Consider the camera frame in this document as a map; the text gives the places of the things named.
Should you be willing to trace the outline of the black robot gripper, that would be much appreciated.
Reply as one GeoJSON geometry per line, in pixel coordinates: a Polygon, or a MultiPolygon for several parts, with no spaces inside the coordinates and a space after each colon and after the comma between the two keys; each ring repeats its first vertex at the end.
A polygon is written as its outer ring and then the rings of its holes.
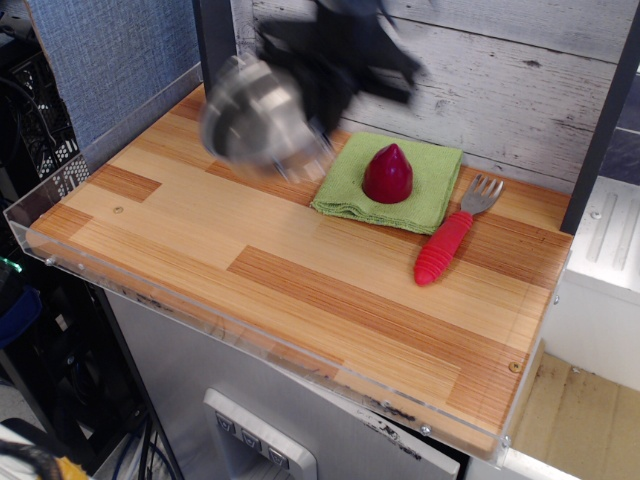
{"type": "Polygon", "coordinates": [[[333,132],[361,91],[406,103],[421,65],[384,30],[383,1],[317,1],[312,20],[263,20],[260,57],[298,82],[306,119],[333,132]]]}

